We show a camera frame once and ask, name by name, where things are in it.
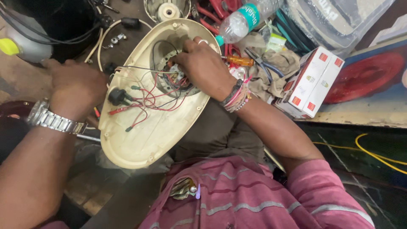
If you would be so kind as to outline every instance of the bottle cap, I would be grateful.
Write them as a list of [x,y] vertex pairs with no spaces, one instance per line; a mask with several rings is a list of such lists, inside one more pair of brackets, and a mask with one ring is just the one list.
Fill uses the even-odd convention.
[[219,45],[219,46],[222,46],[222,45],[225,44],[225,42],[223,41],[223,37],[221,37],[220,35],[217,35],[217,36],[215,37],[215,39],[216,39],[216,41],[218,42],[218,45]]
[[14,41],[8,38],[0,39],[0,50],[9,56],[20,53],[18,46],[14,43]]

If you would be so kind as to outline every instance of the silver metal watch strap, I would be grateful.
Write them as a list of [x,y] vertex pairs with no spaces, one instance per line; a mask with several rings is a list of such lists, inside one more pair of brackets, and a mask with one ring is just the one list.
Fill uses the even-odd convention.
[[39,118],[37,125],[48,127],[64,133],[79,134],[85,126],[84,123],[75,122],[47,110]]

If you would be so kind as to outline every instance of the cream plastic casing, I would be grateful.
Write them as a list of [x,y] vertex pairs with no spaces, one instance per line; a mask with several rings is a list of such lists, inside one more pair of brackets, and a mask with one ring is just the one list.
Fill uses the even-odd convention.
[[[174,44],[178,51],[181,51],[184,41],[193,39],[195,36],[209,41],[210,46],[220,53],[220,48],[209,30],[195,21],[179,18],[155,26],[140,41],[124,65],[153,68],[151,60],[154,43],[158,40],[167,40]],[[161,45],[157,44],[154,52],[156,63],[159,63],[171,51],[173,49],[169,45],[165,45],[163,42]],[[133,73],[131,76],[127,71],[115,74],[107,94],[113,88],[119,87],[136,97],[136,93],[139,91],[136,92],[130,88],[137,85],[134,83],[133,77],[141,78],[148,70],[138,68],[131,68],[131,70]],[[141,81],[147,90],[150,90],[154,85],[154,75],[149,73]],[[152,93],[154,95],[163,94],[157,88]],[[174,111],[148,109],[146,111],[149,117],[126,132],[125,130],[133,123],[141,109],[130,108],[124,112],[109,115],[108,112],[123,107],[123,105],[113,106],[106,97],[99,123],[103,151],[113,163],[123,168],[138,169],[149,166],[169,151],[186,134],[205,108],[208,99],[209,96],[199,92],[186,97],[183,104]],[[156,105],[159,106],[171,100],[173,98],[169,96],[157,97]],[[163,108],[168,109],[171,106],[167,105]]]

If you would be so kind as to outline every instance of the red circular object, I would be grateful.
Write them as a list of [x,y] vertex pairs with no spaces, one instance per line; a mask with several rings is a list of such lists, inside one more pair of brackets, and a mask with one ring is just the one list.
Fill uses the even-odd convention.
[[342,103],[360,98],[387,85],[403,70],[405,60],[398,53],[382,53],[346,66],[329,90],[324,103]]

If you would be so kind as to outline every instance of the pink striped shirt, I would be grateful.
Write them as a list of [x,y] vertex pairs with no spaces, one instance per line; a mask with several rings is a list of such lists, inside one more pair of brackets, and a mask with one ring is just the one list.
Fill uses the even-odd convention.
[[[200,199],[169,197],[185,177],[200,184]],[[175,164],[139,228],[374,228],[324,160],[295,168],[287,185],[273,180],[267,166],[241,156]]]

